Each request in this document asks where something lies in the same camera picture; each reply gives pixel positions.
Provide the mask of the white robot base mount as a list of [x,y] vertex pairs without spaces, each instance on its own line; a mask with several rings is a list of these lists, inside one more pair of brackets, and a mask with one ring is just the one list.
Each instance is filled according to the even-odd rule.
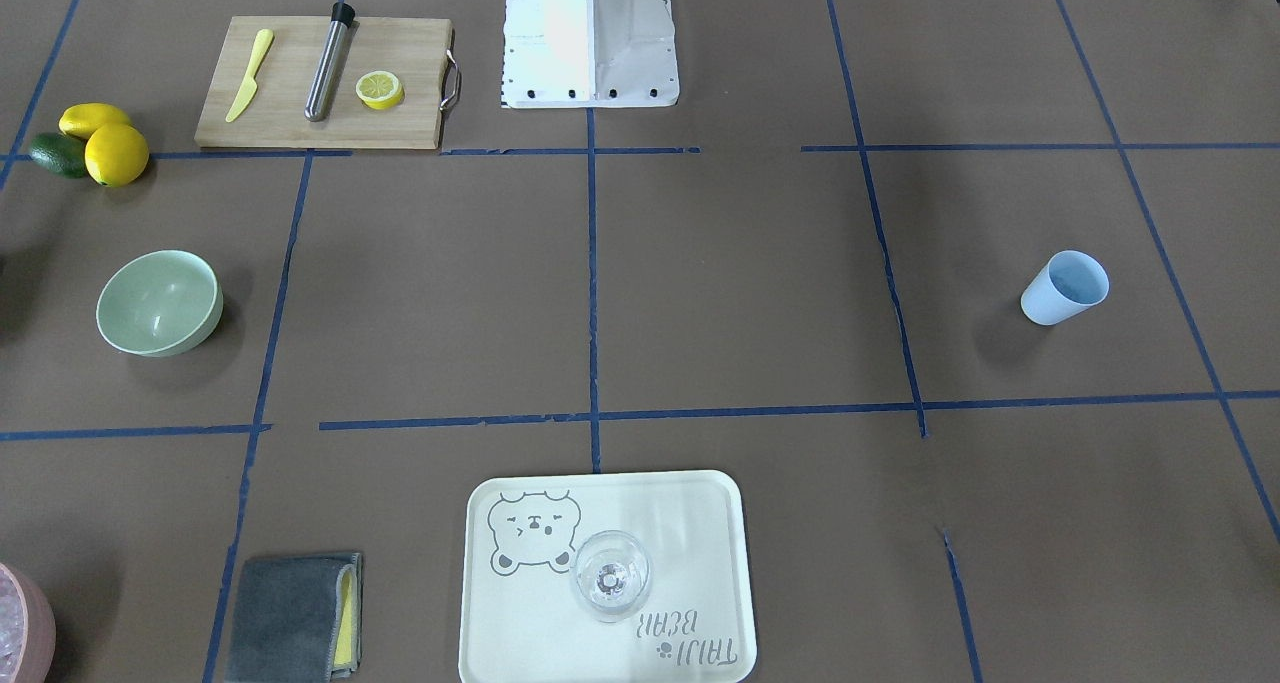
[[623,109],[678,104],[672,0],[504,0],[500,104]]

